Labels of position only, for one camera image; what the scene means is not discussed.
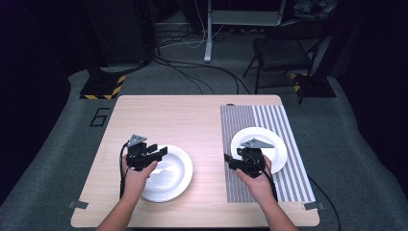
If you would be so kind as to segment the person's left hand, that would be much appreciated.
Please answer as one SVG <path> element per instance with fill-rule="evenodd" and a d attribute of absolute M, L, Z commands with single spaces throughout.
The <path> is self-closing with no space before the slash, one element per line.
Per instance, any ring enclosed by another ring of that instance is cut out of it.
<path fill-rule="evenodd" d="M 137 202 L 145 188 L 147 179 L 152 171 L 157 167 L 158 162 L 153 161 L 142 171 L 136 171 L 128 167 L 127 158 L 122 158 L 122 170 L 124 172 L 124 190 L 122 198 L 130 202 Z"/>

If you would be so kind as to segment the white plate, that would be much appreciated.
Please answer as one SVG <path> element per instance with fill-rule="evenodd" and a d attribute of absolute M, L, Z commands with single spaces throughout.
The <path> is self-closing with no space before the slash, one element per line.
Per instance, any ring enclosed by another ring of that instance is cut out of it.
<path fill-rule="evenodd" d="M 189 186 L 193 164 L 180 147 L 167 145 L 167 153 L 150 173 L 141 196 L 151 202 L 167 202 L 181 195 Z"/>
<path fill-rule="evenodd" d="M 272 148 L 262 148 L 262 152 L 271 160 L 271 173 L 281 170 L 288 160 L 288 150 L 283 140 L 269 129 L 262 127 L 248 127 L 241 129 L 230 143 L 231 154 L 234 159 L 242 157 L 237 153 L 245 141 L 256 139 L 272 145 Z"/>

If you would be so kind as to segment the grey tape piece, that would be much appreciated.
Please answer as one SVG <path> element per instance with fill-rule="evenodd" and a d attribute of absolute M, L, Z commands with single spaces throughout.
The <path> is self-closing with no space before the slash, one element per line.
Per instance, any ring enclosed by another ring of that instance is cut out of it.
<path fill-rule="evenodd" d="M 68 208 L 71 209 L 83 209 L 86 210 L 88 207 L 88 203 L 80 200 L 70 201 L 67 205 Z"/>
<path fill-rule="evenodd" d="M 304 203 L 303 208 L 305 210 L 317 210 L 317 211 L 320 211 L 320 210 L 324 210 L 325 206 L 321 202 L 314 201 L 314 202 Z"/>

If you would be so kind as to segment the black stand base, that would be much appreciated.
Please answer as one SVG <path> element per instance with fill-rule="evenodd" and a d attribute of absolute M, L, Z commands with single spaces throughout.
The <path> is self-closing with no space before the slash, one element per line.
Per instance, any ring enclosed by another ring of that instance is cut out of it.
<path fill-rule="evenodd" d="M 326 78 L 317 79 L 314 76 L 291 73 L 295 91 L 300 97 L 335 97 L 330 83 Z"/>

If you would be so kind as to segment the grey striped placemat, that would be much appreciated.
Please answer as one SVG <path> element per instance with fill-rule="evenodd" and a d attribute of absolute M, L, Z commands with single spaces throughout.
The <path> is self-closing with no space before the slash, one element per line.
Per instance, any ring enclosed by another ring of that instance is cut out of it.
<path fill-rule="evenodd" d="M 262 127 L 279 136 L 288 150 L 284 167 L 272 174 L 280 202 L 313 202 L 311 188 L 302 158 L 295 142 L 286 111 L 280 106 L 222 106 L 220 108 L 223 152 L 232 156 L 230 143 L 241 129 Z"/>

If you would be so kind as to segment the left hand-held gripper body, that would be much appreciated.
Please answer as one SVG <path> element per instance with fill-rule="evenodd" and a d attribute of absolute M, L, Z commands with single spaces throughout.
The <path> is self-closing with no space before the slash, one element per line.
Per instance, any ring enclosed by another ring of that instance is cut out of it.
<path fill-rule="evenodd" d="M 147 157 L 147 138 L 139 135 L 132 135 L 127 143 L 127 165 L 128 167 L 142 171 L 151 164 Z"/>

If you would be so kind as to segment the person's right hand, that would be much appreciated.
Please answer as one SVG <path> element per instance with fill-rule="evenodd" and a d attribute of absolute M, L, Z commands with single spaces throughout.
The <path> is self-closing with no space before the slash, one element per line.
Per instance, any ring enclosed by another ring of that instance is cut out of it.
<path fill-rule="evenodd" d="M 265 156 L 265 168 L 261 175 L 256 178 L 252 178 L 241 171 L 239 168 L 236 170 L 237 176 L 246 184 L 251 192 L 252 196 L 259 205 L 271 204 L 275 201 L 272 186 L 270 184 L 270 159 Z"/>

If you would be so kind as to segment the black folding chair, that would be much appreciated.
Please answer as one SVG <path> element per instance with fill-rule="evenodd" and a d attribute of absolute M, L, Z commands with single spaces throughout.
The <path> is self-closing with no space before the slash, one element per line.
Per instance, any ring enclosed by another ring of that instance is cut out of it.
<path fill-rule="evenodd" d="M 289 20 L 274 27 L 263 38 L 252 42 L 254 57 L 243 77 L 252 68 L 256 69 L 255 92 L 266 89 L 261 86 L 261 72 L 306 70 L 302 78 L 312 76 L 312 68 L 321 44 L 327 38 L 330 24 L 321 19 Z"/>

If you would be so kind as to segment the yellow-black striped stand base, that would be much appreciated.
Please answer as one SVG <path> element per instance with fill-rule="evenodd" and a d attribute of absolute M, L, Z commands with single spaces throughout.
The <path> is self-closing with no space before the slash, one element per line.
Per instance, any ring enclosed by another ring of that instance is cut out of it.
<path fill-rule="evenodd" d="M 81 99 L 115 99 L 125 81 L 125 76 L 109 76 L 104 82 L 88 79 L 80 91 Z"/>

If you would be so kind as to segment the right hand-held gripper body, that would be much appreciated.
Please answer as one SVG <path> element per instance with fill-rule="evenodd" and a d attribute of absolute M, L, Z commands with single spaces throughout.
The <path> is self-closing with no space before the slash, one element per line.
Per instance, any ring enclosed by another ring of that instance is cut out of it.
<path fill-rule="evenodd" d="M 252 178 L 259 176 L 265 168 L 263 148 L 273 148 L 274 145 L 252 139 L 242 143 L 242 148 L 246 149 L 246 155 L 240 160 L 239 167 L 245 174 Z"/>

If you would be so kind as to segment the white metal stand leg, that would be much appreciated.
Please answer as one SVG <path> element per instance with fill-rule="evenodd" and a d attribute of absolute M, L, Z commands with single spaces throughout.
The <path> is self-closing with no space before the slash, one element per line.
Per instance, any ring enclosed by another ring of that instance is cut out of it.
<path fill-rule="evenodd" d="M 207 5 L 207 41 L 204 54 L 204 63 L 209 64 L 212 60 L 213 52 L 213 23 L 212 23 L 212 0 L 208 0 Z"/>

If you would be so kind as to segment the black cabinet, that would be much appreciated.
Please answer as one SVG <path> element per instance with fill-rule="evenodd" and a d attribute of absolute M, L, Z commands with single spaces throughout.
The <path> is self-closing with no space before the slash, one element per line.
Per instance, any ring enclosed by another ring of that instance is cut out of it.
<path fill-rule="evenodd" d="M 146 64 L 154 49 L 149 0 L 85 0 L 107 64 Z"/>

